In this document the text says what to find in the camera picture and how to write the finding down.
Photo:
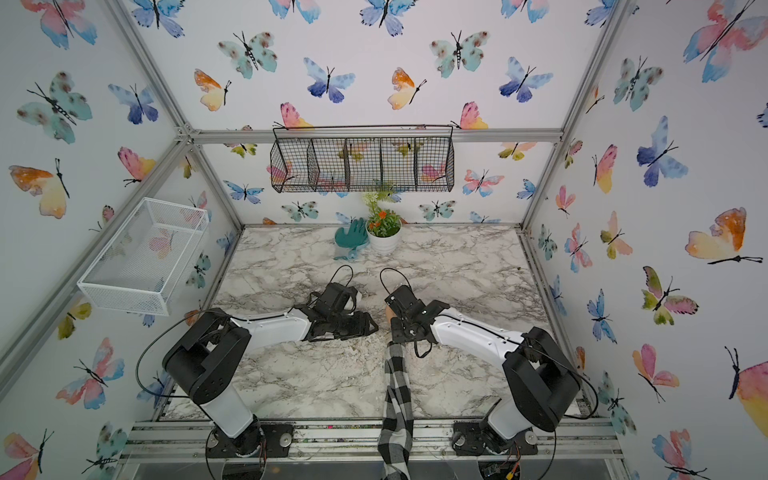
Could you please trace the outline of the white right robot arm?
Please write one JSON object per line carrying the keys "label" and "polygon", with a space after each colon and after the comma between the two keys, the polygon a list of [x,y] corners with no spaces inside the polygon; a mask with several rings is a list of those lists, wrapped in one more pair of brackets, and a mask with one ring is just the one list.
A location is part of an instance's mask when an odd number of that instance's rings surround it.
{"label": "white right robot arm", "polygon": [[510,396],[483,420],[483,428],[498,440],[512,440],[532,428],[555,431],[582,388],[575,367],[539,327],[527,332],[494,327],[445,302],[426,304],[407,285],[388,294],[385,303],[394,313],[393,341],[446,345],[499,368]]}

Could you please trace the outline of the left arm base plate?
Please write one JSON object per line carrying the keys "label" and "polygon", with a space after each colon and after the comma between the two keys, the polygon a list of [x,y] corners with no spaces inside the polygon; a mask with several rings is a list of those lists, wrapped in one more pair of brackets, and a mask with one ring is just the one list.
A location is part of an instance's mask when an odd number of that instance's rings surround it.
{"label": "left arm base plate", "polygon": [[209,458],[223,459],[287,458],[294,432],[294,425],[290,423],[255,420],[239,436],[231,438],[216,426],[206,441],[205,454]]}

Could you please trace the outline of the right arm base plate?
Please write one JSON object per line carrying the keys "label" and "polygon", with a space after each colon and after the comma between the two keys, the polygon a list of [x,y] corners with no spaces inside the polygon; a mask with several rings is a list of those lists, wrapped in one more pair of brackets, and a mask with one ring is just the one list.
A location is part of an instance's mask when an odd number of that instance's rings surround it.
{"label": "right arm base plate", "polygon": [[483,421],[457,421],[453,423],[450,440],[458,456],[501,455],[511,453],[513,457],[536,455],[537,437],[531,429],[518,433],[512,439],[505,439]]}

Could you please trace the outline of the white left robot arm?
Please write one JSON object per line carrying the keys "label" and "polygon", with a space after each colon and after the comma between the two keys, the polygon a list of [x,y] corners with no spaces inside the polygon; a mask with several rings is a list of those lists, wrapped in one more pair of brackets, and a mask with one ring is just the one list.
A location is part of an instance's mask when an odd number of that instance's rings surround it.
{"label": "white left robot arm", "polygon": [[282,343],[345,341],[376,333],[378,324],[357,301],[355,288],[331,282],[284,313],[237,319],[220,308],[209,309],[165,354],[162,367],[213,421],[218,435],[238,442],[255,439],[257,417],[232,385],[241,360],[253,350]]}

